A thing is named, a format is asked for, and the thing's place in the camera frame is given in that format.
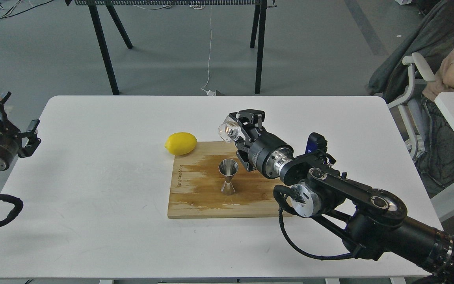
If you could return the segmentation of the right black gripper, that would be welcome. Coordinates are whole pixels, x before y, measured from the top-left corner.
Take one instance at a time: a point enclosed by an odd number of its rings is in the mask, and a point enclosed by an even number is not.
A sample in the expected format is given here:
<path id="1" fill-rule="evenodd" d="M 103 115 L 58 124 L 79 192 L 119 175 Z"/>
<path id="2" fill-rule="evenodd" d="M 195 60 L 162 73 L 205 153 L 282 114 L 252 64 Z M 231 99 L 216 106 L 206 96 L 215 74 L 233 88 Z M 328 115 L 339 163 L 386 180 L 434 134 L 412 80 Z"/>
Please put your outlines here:
<path id="1" fill-rule="evenodd" d="M 246 109 L 227 115 L 227 121 L 234 121 L 241 127 L 241 136 L 236 140 L 236 155 L 247 172 L 257 170 L 265 178 L 280 176 L 283 165 L 294 160 L 291 146 L 262 126 L 265 112 Z"/>

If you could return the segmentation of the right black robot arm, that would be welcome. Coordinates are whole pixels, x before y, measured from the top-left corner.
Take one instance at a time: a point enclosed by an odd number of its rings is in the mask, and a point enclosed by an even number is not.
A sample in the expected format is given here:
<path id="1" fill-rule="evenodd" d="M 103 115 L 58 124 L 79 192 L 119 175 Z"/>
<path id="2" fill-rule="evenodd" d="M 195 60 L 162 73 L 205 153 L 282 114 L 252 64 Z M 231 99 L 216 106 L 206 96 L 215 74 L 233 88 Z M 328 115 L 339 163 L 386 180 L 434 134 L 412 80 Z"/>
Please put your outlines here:
<path id="1" fill-rule="evenodd" d="M 281 232 L 294 250 L 316 260 L 376 261 L 391 252 L 430 273 L 419 284 L 454 284 L 454 235 L 408 217 L 405 203 L 393 193 L 333 169 L 336 160 L 322 135 L 311 133 L 305 153 L 295 157 L 289 144 L 263 127 L 264 119 L 259 110 L 230 113 L 218 131 L 225 142 L 235 143 L 247 171 L 281 180 L 273 197 Z M 300 249 L 285 230 L 283 212 L 313 219 L 339 237 L 348 253 L 319 256 Z"/>

